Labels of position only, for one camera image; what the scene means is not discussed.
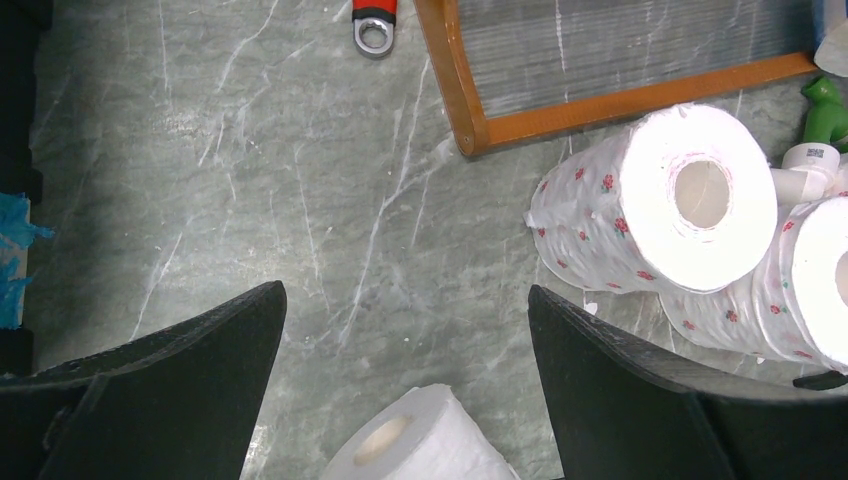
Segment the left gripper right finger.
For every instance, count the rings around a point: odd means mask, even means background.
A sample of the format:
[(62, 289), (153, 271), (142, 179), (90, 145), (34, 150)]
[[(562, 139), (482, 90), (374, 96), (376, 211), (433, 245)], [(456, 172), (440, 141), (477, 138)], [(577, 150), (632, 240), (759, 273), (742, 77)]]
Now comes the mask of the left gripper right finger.
[(536, 364), (568, 479), (843, 479), (847, 399), (691, 361), (541, 286)]

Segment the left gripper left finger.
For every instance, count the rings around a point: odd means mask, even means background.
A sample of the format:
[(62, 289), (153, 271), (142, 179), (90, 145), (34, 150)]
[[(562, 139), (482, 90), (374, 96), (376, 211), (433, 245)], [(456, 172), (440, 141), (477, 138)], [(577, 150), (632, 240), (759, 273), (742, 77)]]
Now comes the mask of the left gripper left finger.
[(263, 283), (113, 349), (1, 383), (5, 479), (236, 479), (287, 307)]

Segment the blue paper roll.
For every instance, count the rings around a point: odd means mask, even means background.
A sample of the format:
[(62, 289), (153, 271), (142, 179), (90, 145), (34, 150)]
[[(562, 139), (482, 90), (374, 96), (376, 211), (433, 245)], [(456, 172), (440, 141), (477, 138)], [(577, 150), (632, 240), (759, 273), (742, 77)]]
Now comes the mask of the blue paper roll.
[(847, 0), (813, 0), (814, 63), (847, 77)]

